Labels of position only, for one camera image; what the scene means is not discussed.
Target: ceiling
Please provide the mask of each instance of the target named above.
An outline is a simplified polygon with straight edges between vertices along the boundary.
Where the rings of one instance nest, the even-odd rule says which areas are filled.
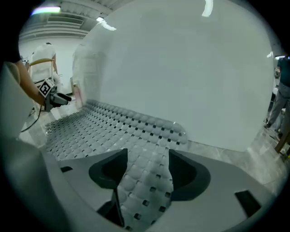
[[[133,0],[47,0],[42,6],[59,6],[60,13],[35,14],[27,21],[19,35],[19,41],[47,37],[83,38],[98,23],[98,17]]]

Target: glossy white surface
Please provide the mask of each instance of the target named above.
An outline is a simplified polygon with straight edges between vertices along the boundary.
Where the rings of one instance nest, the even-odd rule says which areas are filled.
[[[84,100],[176,121],[195,142],[250,145],[273,84],[257,17],[227,0],[137,0],[104,21],[75,53]]]

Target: robotic hand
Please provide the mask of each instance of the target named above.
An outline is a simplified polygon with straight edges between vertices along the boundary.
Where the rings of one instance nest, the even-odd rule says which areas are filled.
[[[57,87],[49,79],[45,79],[39,92],[45,97],[44,111],[46,112],[50,112],[54,107],[67,105],[72,100],[69,96],[57,92]]]

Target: marble floor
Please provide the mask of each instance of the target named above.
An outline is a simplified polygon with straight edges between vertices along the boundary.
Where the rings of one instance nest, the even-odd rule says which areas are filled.
[[[45,125],[77,111],[75,101],[71,101],[68,105],[54,108],[50,112],[41,112],[35,125],[21,133],[19,138],[40,148],[46,143]],[[23,128],[31,125],[37,116],[38,110],[28,117]],[[192,141],[188,143],[188,151],[240,167],[274,195],[277,195],[287,180],[288,165],[274,150],[277,141],[272,138],[273,135],[275,135],[273,131],[262,127],[250,147],[244,152],[221,149]]]

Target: gray pants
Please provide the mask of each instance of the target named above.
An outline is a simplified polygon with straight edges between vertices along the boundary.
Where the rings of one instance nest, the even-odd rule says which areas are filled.
[[[278,115],[280,114],[281,110],[284,108],[285,105],[285,117],[281,126],[282,134],[286,133],[287,128],[289,128],[290,126],[290,87],[280,82],[278,87],[278,93],[269,117],[269,123],[271,125],[276,121]]]

